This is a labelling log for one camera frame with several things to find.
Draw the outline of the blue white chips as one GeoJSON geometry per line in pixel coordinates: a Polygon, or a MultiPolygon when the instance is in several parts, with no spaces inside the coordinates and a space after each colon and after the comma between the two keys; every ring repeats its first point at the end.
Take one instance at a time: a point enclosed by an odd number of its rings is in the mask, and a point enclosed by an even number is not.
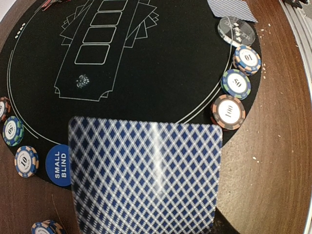
{"type": "Polygon", "coordinates": [[[248,76],[254,75],[261,68],[260,55],[253,48],[241,45],[233,54],[233,66],[248,76]]]}
{"type": "Polygon", "coordinates": [[[14,164],[18,174],[23,178],[33,176],[39,168],[39,156],[35,148],[21,146],[15,154],[14,164]]]}

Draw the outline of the blue card deck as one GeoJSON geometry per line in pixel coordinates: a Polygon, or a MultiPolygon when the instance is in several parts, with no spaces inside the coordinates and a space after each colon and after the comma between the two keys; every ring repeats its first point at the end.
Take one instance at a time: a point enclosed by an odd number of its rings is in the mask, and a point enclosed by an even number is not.
{"type": "Polygon", "coordinates": [[[218,125],[73,117],[71,185],[83,234],[206,234],[221,167],[218,125]]]}

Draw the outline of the red black all-in triangle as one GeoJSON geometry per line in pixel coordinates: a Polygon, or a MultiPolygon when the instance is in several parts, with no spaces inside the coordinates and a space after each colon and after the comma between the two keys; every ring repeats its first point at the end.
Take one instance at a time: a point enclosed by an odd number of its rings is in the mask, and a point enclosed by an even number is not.
{"type": "Polygon", "coordinates": [[[45,3],[41,6],[42,11],[47,10],[50,6],[56,3],[61,3],[61,0],[46,0],[45,3]]]}

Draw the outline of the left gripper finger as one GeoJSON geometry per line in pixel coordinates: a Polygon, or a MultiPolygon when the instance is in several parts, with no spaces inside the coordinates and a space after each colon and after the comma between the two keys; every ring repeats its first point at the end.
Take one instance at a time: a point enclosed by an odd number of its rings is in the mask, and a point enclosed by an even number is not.
{"type": "Polygon", "coordinates": [[[239,234],[218,208],[215,210],[213,222],[214,234],[239,234]]]}

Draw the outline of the blue card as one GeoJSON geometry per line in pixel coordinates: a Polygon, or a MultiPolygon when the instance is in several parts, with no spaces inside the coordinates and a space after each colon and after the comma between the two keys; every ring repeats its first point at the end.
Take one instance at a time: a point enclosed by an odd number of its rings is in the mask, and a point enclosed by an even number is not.
{"type": "Polygon", "coordinates": [[[207,0],[207,3],[216,17],[231,16],[241,20],[258,22],[244,0],[207,0]]]}

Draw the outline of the red black chips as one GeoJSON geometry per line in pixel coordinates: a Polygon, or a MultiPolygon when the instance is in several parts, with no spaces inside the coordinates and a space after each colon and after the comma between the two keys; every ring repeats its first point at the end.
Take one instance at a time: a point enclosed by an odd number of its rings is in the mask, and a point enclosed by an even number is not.
{"type": "Polygon", "coordinates": [[[226,131],[240,128],[246,118],[243,103],[230,95],[220,95],[211,105],[211,120],[226,131]]]}
{"type": "Polygon", "coordinates": [[[11,111],[10,100],[7,97],[0,98],[0,121],[4,122],[11,111]]]}

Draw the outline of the blue small blind button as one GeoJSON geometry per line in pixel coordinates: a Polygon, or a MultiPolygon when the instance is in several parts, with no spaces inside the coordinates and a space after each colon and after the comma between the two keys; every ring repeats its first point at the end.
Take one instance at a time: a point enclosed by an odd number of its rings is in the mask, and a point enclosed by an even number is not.
{"type": "Polygon", "coordinates": [[[61,187],[71,185],[68,145],[60,144],[50,149],[46,156],[45,169],[54,184],[61,187]]]}

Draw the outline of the green white chips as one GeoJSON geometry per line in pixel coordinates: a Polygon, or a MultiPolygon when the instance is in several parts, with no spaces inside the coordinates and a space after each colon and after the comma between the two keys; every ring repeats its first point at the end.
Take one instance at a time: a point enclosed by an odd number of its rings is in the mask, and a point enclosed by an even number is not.
{"type": "Polygon", "coordinates": [[[11,147],[20,144],[24,136],[24,125],[16,116],[9,117],[3,126],[2,137],[4,142],[11,147]]]}
{"type": "Polygon", "coordinates": [[[241,71],[230,69],[222,75],[221,88],[226,94],[243,100],[251,92],[251,82],[241,71]]]}

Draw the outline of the blue white chip stack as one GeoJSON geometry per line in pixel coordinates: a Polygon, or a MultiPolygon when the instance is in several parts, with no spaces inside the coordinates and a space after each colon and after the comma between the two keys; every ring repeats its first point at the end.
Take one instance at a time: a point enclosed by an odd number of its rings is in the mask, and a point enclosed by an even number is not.
{"type": "Polygon", "coordinates": [[[36,222],[31,228],[32,234],[66,234],[65,229],[53,220],[36,222]]]}

